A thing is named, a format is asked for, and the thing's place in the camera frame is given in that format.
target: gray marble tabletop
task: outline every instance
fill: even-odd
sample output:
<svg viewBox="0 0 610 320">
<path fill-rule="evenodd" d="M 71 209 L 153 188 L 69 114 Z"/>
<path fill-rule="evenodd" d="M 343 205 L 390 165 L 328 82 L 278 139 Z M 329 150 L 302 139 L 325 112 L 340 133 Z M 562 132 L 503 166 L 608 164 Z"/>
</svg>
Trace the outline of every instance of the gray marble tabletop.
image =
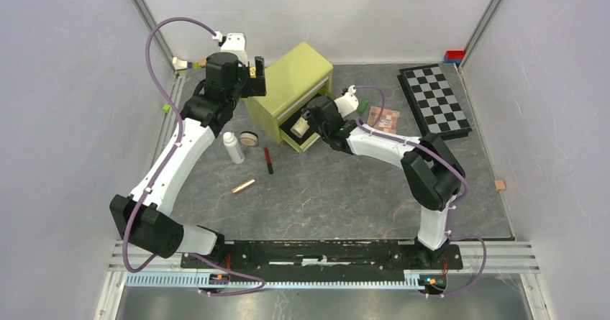
<svg viewBox="0 0 610 320">
<path fill-rule="evenodd" d="M 415 65 L 336 65 L 333 92 L 352 84 L 374 85 L 386 94 L 386 108 L 400 111 L 397 134 L 420 132 L 396 76 Z M 480 132 L 458 72 L 442 65 L 465 115 L 473 127 L 466 138 L 447 141 L 466 172 L 472 188 L 453 216 L 455 236 L 510 237 L 511 231 Z M 181 106 L 203 79 L 202 69 L 188 70 Z M 379 106 L 375 91 L 362 89 L 360 99 Z M 285 142 L 276 144 L 248 118 L 240 103 L 223 132 L 249 130 L 260 137 L 259 147 L 243 147 L 245 161 L 235 165 L 222 140 L 217 139 L 199 158 L 187 177 L 172 217 L 183 224 L 202 225 L 227 239 L 413 238 L 419 228 L 420 205 L 413 199 L 402 170 L 374 160 L 336 152 L 322 140 L 299 154 Z M 263 154 L 267 146 L 274 174 L 269 175 Z M 254 178 L 242 193 L 231 189 Z"/>
</svg>

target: white wall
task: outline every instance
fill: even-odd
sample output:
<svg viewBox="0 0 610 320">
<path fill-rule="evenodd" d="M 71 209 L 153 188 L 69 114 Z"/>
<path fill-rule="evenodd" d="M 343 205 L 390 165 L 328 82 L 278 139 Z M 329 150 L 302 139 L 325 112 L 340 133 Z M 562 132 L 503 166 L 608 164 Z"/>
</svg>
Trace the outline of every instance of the white wall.
<svg viewBox="0 0 610 320">
<path fill-rule="evenodd" d="M 0 318 L 91 319 L 163 105 L 130 0 L 0 0 Z M 172 73 L 153 53 L 162 83 Z"/>
<path fill-rule="evenodd" d="M 248 54 L 275 60 L 307 41 L 335 63 L 437 61 L 463 49 L 489 0 L 146 0 L 160 22 L 199 19 L 244 32 Z M 163 29 L 173 53 L 197 61 L 216 51 L 187 23 Z"/>
<path fill-rule="evenodd" d="M 608 319 L 610 0 L 505 0 L 465 82 L 558 319 Z"/>
</svg>

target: black and white checkered pattern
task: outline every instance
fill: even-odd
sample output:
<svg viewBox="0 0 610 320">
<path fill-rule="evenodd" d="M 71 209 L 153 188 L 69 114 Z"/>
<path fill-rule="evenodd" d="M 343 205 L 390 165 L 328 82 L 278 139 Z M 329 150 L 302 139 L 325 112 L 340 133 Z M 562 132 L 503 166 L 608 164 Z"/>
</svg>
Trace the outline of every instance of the black and white checkered pattern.
<svg viewBox="0 0 610 320">
<path fill-rule="evenodd" d="M 422 135 L 432 132 L 451 139 L 472 131 L 438 65 L 407 68 L 400 77 Z"/>
</svg>

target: green object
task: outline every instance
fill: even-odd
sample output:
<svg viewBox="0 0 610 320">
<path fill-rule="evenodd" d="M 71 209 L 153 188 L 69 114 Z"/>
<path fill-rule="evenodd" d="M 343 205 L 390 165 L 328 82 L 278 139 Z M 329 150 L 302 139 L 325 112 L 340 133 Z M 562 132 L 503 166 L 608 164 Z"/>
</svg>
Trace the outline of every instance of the green object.
<svg viewBox="0 0 610 320">
<path fill-rule="evenodd" d="M 286 141 L 303 152 L 317 138 L 313 134 L 297 144 L 280 125 L 312 99 L 316 93 L 331 94 L 332 64 L 314 48 L 301 42 L 265 69 L 267 96 L 243 99 L 250 119 L 277 143 Z"/>
<path fill-rule="evenodd" d="M 366 110 L 367 106 L 368 106 L 368 99 L 365 99 L 364 101 L 360 102 L 360 105 L 358 106 L 358 113 L 360 115 L 364 114 L 364 111 Z"/>
</svg>

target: gold tube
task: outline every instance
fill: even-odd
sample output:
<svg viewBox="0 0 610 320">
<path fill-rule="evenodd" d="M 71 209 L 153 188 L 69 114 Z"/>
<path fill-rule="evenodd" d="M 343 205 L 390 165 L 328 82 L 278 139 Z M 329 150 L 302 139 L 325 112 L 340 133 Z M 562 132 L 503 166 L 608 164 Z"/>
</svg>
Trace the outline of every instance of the gold tube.
<svg viewBox="0 0 610 320">
<path fill-rule="evenodd" d="M 248 181 L 242 183 L 241 185 L 233 188 L 233 190 L 231 191 L 231 193 L 233 194 L 237 194 L 243 190 L 245 190 L 246 188 L 250 187 L 251 185 L 253 185 L 255 182 L 255 180 L 253 178 L 249 179 Z"/>
</svg>

